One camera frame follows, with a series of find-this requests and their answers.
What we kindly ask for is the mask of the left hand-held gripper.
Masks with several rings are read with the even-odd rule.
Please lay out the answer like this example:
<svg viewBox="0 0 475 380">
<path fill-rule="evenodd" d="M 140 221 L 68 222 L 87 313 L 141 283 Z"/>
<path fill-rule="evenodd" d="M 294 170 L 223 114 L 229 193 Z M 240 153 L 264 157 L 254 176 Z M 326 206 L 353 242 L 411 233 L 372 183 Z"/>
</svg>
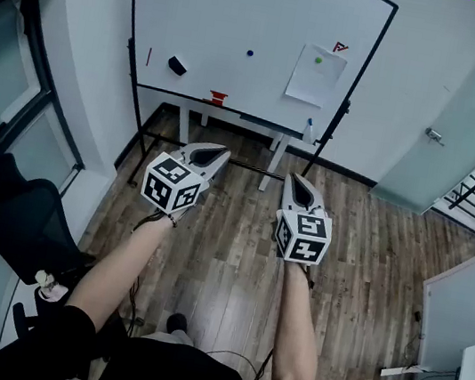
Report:
<svg viewBox="0 0 475 380">
<path fill-rule="evenodd" d="M 163 213 L 186 210 L 197 203 L 230 155 L 224 145 L 209 142 L 192 142 L 182 150 L 163 152 L 147 165 L 141 195 Z"/>
</svg>

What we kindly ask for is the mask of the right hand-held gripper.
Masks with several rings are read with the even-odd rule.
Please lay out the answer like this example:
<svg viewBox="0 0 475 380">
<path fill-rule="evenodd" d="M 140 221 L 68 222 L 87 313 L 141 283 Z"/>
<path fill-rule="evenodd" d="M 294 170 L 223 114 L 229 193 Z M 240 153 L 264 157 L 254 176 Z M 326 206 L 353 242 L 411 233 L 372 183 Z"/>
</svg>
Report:
<svg viewBox="0 0 475 380">
<path fill-rule="evenodd" d="M 284 180 L 282 207 L 278 209 L 275 240 L 286 262 L 319 265 L 332 238 L 332 219 L 323 207 L 324 199 L 303 176 L 290 173 Z"/>
</svg>

